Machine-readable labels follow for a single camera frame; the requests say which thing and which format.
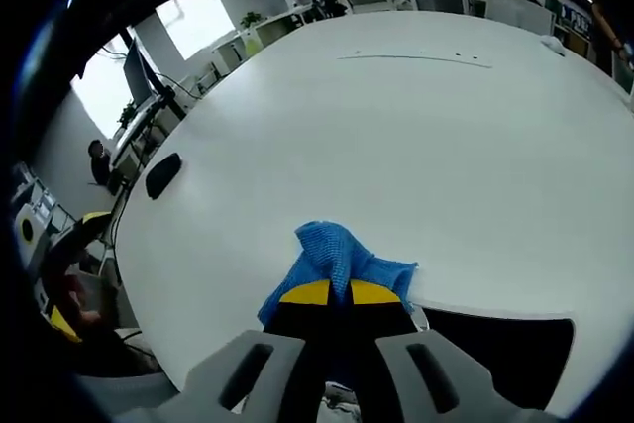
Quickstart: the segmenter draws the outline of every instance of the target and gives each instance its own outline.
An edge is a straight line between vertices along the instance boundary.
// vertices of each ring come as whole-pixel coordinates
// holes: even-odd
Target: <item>potted plant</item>
[[[263,20],[263,17],[259,13],[247,12],[247,15],[243,17],[242,21],[240,22],[240,25],[242,25],[245,29],[247,29],[251,25],[258,24],[262,20]]]
[[[119,118],[119,124],[121,124],[123,129],[128,128],[130,121],[132,121],[136,113],[137,106],[135,105],[135,101],[131,99],[121,112],[121,117]]]

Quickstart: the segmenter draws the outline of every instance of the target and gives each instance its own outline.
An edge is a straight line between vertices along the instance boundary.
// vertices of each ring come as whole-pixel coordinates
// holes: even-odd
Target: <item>yellow object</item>
[[[86,223],[88,220],[92,220],[93,218],[103,217],[104,215],[109,215],[111,212],[91,212],[86,213],[81,219],[81,223]]]
[[[77,336],[77,333],[66,322],[66,320],[59,312],[59,309],[57,309],[57,306],[53,308],[53,313],[51,314],[51,324],[56,329],[60,329],[61,332],[63,332],[65,336],[72,342],[81,342],[81,338]]]
[[[251,58],[252,56],[255,56],[261,50],[262,50],[262,45],[260,45],[260,42],[258,42],[255,39],[247,39],[247,42],[245,44],[245,52],[247,53],[247,56],[249,58]]]
[[[294,304],[317,304],[326,306],[328,304],[328,288],[330,280],[311,282],[292,288],[281,296],[279,302],[292,302]]]
[[[354,304],[383,304],[387,302],[400,302],[396,294],[386,287],[372,284],[371,282],[350,280],[350,287],[353,290]]]

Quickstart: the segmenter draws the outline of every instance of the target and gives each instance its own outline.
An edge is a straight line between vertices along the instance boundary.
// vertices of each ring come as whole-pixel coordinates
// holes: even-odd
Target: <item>blue cloth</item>
[[[389,262],[370,253],[346,228],[331,222],[308,222],[297,230],[304,251],[282,284],[268,297],[258,318],[266,325],[281,296],[294,287],[330,279],[340,303],[351,279],[379,284],[396,294],[408,312],[407,290],[417,264]]]

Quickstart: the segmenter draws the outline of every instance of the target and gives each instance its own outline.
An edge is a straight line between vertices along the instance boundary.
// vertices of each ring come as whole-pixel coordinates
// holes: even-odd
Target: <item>white table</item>
[[[332,220],[380,257],[419,262],[415,303],[574,319],[548,407],[565,415],[634,316],[623,99],[576,54],[484,19],[381,12],[299,29],[167,138],[151,165],[178,152],[183,168],[160,199],[143,180],[133,190],[117,254],[139,323],[182,388],[261,328],[256,313],[300,251],[294,229]]]

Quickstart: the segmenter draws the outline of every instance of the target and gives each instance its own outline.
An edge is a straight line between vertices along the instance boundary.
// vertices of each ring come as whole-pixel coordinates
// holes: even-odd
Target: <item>office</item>
[[[592,64],[591,9],[580,0],[549,0],[554,10],[547,0],[344,0],[338,15],[332,0],[218,1],[225,27],[207,45],[187,42],[188,0],[162,0],[103,39],[96,59],[124,82],[110,89],[125,92],[136,76],[146,91],[132,93],[131,131],[104,133],[91,119],[80,91],[88,64],[32,165],[53,197],[38,199],[41,215],[55,199],[73,220],[114,210],[104,245],[116,242],[115,278],[171,383],[183,389],[210,349],[261,327],[259,306],[297,259],[293,231],[325,220],[382,258],[418,262],[407,300],[426,312],[557,321],[558,333],[572,321],[552,387],[526,404],[568,415],[626,337],[623,320],[601,314],[600,296],[612,297],[612,317],[632,304],[623,233],[632,96]],[[108,88],[88,89],[104,97]],[[112,191],[87,183],[95,139],[123,176]],[[172,153],[182,166],[151,200],[146,177]],[[214,299],[231,309],[209,312]],[[214,325],[200,330],[207,319]]]

